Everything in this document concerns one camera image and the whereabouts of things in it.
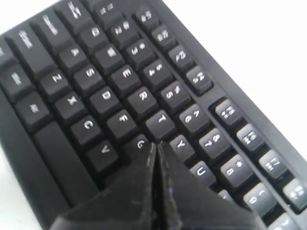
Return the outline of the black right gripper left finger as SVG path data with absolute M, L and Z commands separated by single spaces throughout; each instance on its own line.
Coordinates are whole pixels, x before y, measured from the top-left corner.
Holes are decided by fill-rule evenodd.
M 60 214 L 53 230 L 151 230 L 156 144 L 147 143 L 113 184 Z

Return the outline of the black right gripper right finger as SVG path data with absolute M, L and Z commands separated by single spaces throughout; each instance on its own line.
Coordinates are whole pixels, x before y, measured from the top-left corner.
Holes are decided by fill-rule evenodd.
M 205 186 L 166 142 L 157 145 L 157 212 L 163 230 L 266 229 L 254 211 Z

